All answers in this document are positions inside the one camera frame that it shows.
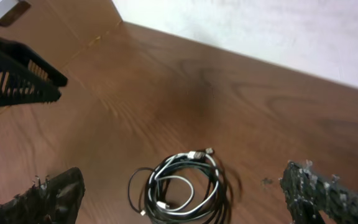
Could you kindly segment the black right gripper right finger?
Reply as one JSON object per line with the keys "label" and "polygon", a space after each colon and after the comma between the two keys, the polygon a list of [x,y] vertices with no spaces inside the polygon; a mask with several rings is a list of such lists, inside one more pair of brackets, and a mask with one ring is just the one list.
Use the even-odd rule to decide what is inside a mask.
{"label": "black right gripper right finger", "polygon": [[325,179],[309,166],[289,161],[280,178],[287,209],[296,224],[324,223],[324,212],[335,223],[358,223],[358,193]]}

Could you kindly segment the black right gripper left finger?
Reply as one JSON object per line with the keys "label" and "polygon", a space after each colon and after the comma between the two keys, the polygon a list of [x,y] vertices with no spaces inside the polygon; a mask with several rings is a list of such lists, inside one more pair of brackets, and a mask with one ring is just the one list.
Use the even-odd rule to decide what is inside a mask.
{"label": "black right gripper left finger", "polygon": [[42,183],[40,178],[23,194],[0,204],[0,223],[74,224],[85,195],[85,182],[79,168],[72,167]]}

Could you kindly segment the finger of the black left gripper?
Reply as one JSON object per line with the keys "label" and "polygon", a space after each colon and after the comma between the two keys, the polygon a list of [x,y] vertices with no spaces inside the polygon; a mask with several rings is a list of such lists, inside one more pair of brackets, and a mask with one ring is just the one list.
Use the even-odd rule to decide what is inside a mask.
{"label": "finger of the black left gripper", "polygon": [[27,45],[0,37],[0,50],[25,67],[28,67],[30,62],[34,62],[39,68],[47,73],[47,78],[54,86],[63,87],[67,85],[67,77]]}
{"label": "finger of the black left gripper", "polygon": [[51,103],[60,97],[59,87],[34,62],[25,67],[0,50],[0,107]]}

